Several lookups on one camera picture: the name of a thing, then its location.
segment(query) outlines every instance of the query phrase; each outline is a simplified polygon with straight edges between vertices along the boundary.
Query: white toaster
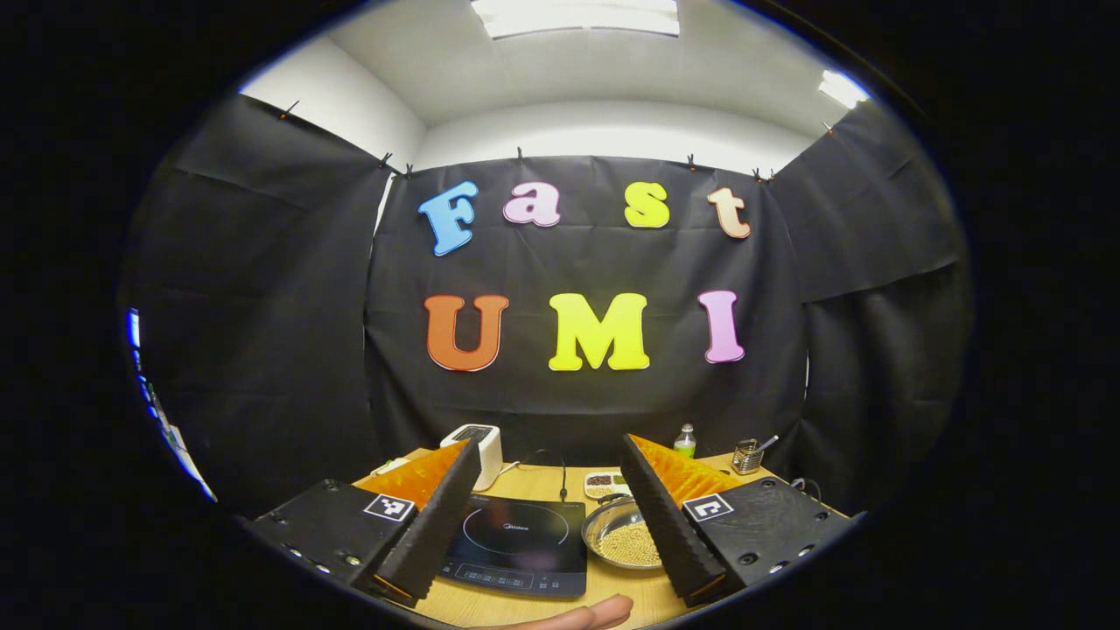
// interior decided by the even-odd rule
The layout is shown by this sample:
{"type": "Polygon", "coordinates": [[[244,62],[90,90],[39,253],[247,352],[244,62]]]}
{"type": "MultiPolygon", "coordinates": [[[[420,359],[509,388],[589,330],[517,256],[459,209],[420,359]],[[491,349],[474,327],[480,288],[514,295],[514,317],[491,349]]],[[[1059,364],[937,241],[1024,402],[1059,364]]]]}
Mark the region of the white toaster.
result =
{"type": "Polygon", "coordinates": [[[492,425],[463,425],[441,439],[439,447],[472,437],[478,439],[478,457],[482,460],[482,473],[474,487],[474,491],[478,492],[493,485],[502,471],[502,430],[492,425]]]}

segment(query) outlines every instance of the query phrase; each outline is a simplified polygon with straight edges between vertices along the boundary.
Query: water bottle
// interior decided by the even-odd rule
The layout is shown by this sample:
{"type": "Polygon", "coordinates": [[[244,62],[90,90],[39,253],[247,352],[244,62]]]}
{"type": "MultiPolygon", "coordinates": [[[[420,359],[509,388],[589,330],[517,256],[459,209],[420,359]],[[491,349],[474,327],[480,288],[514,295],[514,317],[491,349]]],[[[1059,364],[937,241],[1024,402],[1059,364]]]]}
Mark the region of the water bottle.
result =
{"type": "Polygon", "coordinates": [[[694,457],[697,453],[697,438],[692,435],[692,425],[681,427],[681,435],[673,441],[673,451],[685,457],[694,457]]]}

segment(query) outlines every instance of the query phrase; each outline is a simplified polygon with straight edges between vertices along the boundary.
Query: small tray with ingredients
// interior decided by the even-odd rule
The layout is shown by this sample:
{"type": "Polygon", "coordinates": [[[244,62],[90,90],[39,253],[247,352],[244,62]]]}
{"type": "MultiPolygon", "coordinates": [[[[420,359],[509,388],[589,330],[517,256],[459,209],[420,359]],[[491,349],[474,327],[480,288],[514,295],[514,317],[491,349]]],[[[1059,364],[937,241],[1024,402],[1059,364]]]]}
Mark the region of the small tray with ingredients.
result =
{"type": "Polygon", "coordinates": [[[601,499],[607,494],[629,494],[629,485],[626,484],[626,480],[619,473],[610,472],[598,472],[588,473],[584,478],[584,494],[587,494],[589,499],[601,499]]]}

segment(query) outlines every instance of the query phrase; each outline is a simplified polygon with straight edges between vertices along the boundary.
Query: wooden table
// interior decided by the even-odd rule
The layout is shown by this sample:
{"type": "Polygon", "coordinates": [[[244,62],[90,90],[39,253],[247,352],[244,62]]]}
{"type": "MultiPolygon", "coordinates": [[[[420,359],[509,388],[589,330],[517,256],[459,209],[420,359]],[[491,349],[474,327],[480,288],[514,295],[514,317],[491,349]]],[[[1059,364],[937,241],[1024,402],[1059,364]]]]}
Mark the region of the wooden table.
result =
{"type": "MultiPolygon", "coordinates": [[[[430,451],[418,448],[405,455],[405,458],[416,458],[426,453],[430,453],[430,451]]],[[[731,469],[730,453],[701,457],[698,461],[717,470],[730,471],[731,469]]],[[[584,494],[584,478],[592,472],[617,473],[619,470],[617,466],[568,466],[567,500],[587,503],[588,515],[598,508],[598,503],[594,499],[588,499],[584,494]]],[[[749,483],[772,474],[766,469],[759,469],[747,475],[740,476],[732,473],[730,476],[741,483],[749,483]]],[[[560,482],[561,469],[559,466],[519,465],[498,476],[488,490],[478,492],[478,494],[533,501],[559,501],[560,482]]],[[[472,586],[437,576],[428,596],[417,604],[416,612],[454,626],[498,626],[552,617],[577,606],[595,604],[616,593],[634,600],[634,609],[629,619],[616,627],[618,630],[650,626],[694,610],[687,608],[684,601],[673,592],[665,569],[618,568],[608,565],[603,562],[603,558],[588,552],[587,592],[579,597],[532,597],[472,586]]]]}

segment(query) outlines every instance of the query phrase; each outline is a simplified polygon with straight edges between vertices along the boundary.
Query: white ceiling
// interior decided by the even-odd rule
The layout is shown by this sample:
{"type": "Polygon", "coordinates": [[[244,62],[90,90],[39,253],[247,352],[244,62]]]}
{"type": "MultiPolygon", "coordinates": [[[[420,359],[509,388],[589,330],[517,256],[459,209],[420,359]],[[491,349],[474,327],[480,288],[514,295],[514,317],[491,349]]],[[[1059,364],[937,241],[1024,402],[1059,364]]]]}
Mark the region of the white ceiling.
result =
{"type": "Polygon", "coordinates": [[[822,58],[724,0],[678,0],[681,35],[563,30],[492,40],[468,0],[377,3],[327,35],[435,127],[495,109],[629,100],[756,118],[810,137],[847,109],[822,58]]]}

